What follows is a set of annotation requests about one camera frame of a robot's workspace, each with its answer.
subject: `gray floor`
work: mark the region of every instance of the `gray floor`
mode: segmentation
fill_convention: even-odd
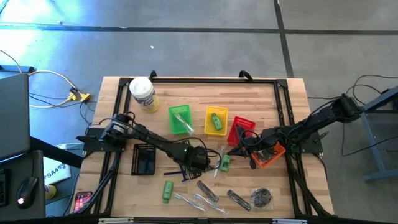
[[[398,29],[395,0],[279,2],[286,29]],[[0,22],[278,28],[271,0],[13,0],[1,13]],[[305,79],[309,96],[337,96],[360,75],[397,76],[395,35],[287,35],[287,44],[294,76]],[[105,75],[148,75],[156,70],[162,76],[235,77],[245,69],[254,77],[286,77],[278,34],[0,30],[0,49],[21,65],[65,74],[79,89],[93,94],[93,100]],[[2,63],[12,61],[0,56]],[[383,91],[396,86],[398,80],[364,78],[361,83]],[[52,75],[30,78],[32,93],[63,97],[68,89],[62,79]],[[363,101],[377,96],[367,88],[358,87],[357,91]],[[310,100],[311,108],[323,102]],[[91,120],[92,113],[85,113]],[[31,134],[50,144],[77,142],[75,136],[82,134],[85,127],[78,106],[30,111]],[[362,176],[376,171],[371,152],[341,157],[341,124],[332,124],[325,130],[330,132],[322,143],[335,213],[346,218],[398,222],[398,180],[365,184]],[[345,152],[368,145],[359,121],[346,125]],[[48,214],[59,215],[53,208],[47,210]]]

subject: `wooden table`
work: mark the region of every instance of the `wooden table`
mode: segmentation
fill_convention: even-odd
[[[120,77],[104,77],[94,122],[112,116],[118,82]],[[294,118],[300,121],[308,116],[310,107],[304,81],[301,78],[287,79]],[[217,83],[155,83],[155,90],[160,100],[160,108],[153,114],[143,112],[131,98],[130,111],[136,114],[136,122],[145,125],[149,130],[167,138],[180,139],[184,136],[174,136],[169,128],[169,106],[189,104],[195,136],[206,142],[207,147],[219,150],[226,145],[227,136],[209,136],[204,133],[205,113],[207,106],[227,107],[228,133],[235,116],[240,116],[256,122],[256,132],[264,128],[279,126],[274,88],[270,84],[217,84]],[[164,152],[158,150],[156,155],[156,172],[153,176],[131,176],[132,146],[139,141],[129,141],[126,151],[122,154],[119,175],[114,195],[112,216],[124,217],[225,217],[217,211],[207,208],[203,213],[186,202],[172,198],[169,204],[162,203],[164,182],[174,182],[174,192],[189,196],[202,194],[196,186],[198,180],[204,181],[220,196],[218,205],[225,208],[230,218],[291,218],[294,216],[292,199],[285,159],[278,158],[266,169],[251,170],[249,162],[243,157],[233,156],[229,172],[219,172],[216,179],[213,172],[207,172],[199,179],[181,183],[181,175],[164,176],[164,172],[178,171],[178,165],[169,159]],[[80,177],[75,192],[95,191],[100,179],[104,153],[95,152],[87,157],[81,166]],[[313,155],[304,154],[303,164],[309,189],[324,208],[333,213],[325,171],[321,162]],[[104,191],[102,208],[106,205],[108,187]],[[265,187],[272,190],[273,209],[254,208],[245,211],[226,196],[229,189],[249,201],[253,189]],[[302,193],[298,190],[300,208],[304,211]]]

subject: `green object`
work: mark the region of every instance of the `green object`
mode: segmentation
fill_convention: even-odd
[[[229,161],[231,160],[231,156],[229,155],[224,155],[223,156],[223,161],[221,162],[221,167],[220,170],[223,172],[228,172],[229,170]]]
[[[221,124],[220,118],[216,113],[211,114],[211,119],[213,120],[214,127],[217,131],[223,129],[223,125]]]
[[[169,122],[170,122],[170,131],[172,134],[186,134],[188,133],[186,127],[181,121],[179,121],[175,114],[178,113],[185,122],[187,122],[191,127],[192,119],[191,119],[191,111],[189,109],[189,105],[181,105],[181,106],[173,106],[169,107]]]
[[[173,186],[174,183],[172,181],[166,181],[164,183],[164,188],[163,188],[163,203],[168,203],[170,198],[172,197],[172,192],[173,192]]]

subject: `green basket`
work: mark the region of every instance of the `green basket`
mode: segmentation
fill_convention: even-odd
[[[189,109],[189,105],[181,105],[181,106],[173,106],[169,107],[169,122],[170,122],[170,131],[172,134],[185,134],[188,133],[185,126],[179,121],[175,114],[178,113],[187,122],[191,127],[192,119],[191,119],[191,110]]]

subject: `smartphone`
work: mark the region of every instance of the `smartphone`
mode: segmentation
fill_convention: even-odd
[[[77,212],[79,209],[83,208],[83,205],[91,198],[92,195],[92,192],[77,192],[73,212]]]

